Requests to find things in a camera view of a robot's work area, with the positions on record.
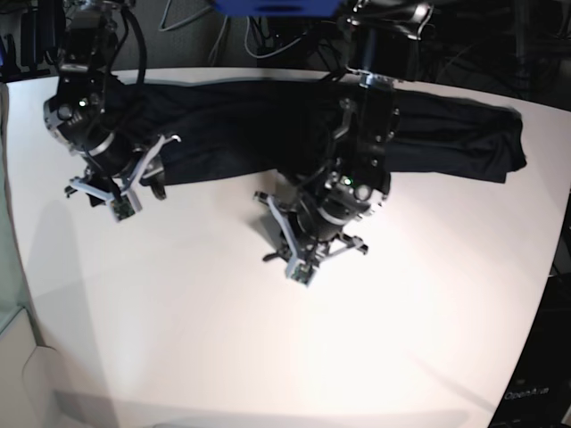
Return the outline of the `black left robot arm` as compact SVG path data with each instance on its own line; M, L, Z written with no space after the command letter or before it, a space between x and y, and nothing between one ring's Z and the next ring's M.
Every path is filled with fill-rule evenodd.
M283 260L286 278L310 285L324 262L350 250L368 253L364 241L344 229L373 214L390 192L385 147L401 118L394 84L416 77L418 45L434 7L433 1L358 1L343 20L348 58L323 80L352 74L360 83L339 101L340 124L327 131L325 151L309 171L279 168L294 187L290 198L254 195L280 229L278 247L264 259Z

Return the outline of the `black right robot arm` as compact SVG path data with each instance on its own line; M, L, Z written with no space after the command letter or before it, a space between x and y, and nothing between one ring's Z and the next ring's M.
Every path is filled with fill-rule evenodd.
M156 199L166 198L161 149L180 142L177 134L159 134L149 141L132 142L125 126L143 106L142 90L147 66L143 32L132 1L80 1L64 32L57 63L56 93L44 103L44 123L50 135L86 168L65 187L66 196L85 194L92 206L104 206L121 222L141 211L141 186ZM124 36L117 35L113 15L123 21ZM122 84L112 74L120 50L133 35L138 47L137 80L130 86L126 106L111 107L111 97Z

